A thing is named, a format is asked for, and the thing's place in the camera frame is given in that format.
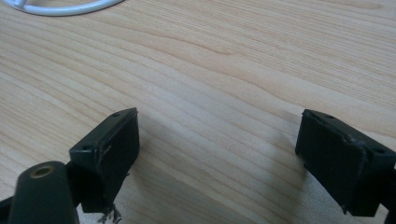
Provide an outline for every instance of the wooden table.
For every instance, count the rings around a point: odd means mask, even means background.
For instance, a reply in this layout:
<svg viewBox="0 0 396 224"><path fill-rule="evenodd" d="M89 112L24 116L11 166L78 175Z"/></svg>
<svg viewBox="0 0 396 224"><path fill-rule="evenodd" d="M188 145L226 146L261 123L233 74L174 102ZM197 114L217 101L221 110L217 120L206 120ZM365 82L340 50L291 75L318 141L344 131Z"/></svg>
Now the wooden table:
<svg viewBox="0 0 396 224"><path fill-rule="evenodd" d="M396 148L395 21L392 0L127 0L65 18L1 4L0 198L137 107L121 223L383 223L384 207L344 216L294 147L311 108Z"/></svg>

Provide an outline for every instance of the wood grain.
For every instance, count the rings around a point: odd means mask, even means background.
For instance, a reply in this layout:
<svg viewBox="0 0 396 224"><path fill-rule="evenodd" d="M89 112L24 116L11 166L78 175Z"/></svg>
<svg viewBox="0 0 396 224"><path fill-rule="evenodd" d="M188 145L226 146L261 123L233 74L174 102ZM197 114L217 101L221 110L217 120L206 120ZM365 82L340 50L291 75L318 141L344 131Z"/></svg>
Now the wood grain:
<svg viewBox="0 0 396 224"><path fill-rule="evenodd" d="M0 198L137 107L121 223L383 223L383 207L344 216L293 150L304 108L396 148L395 21L391 0L127 0L65 18L1 4Z"/></svg>

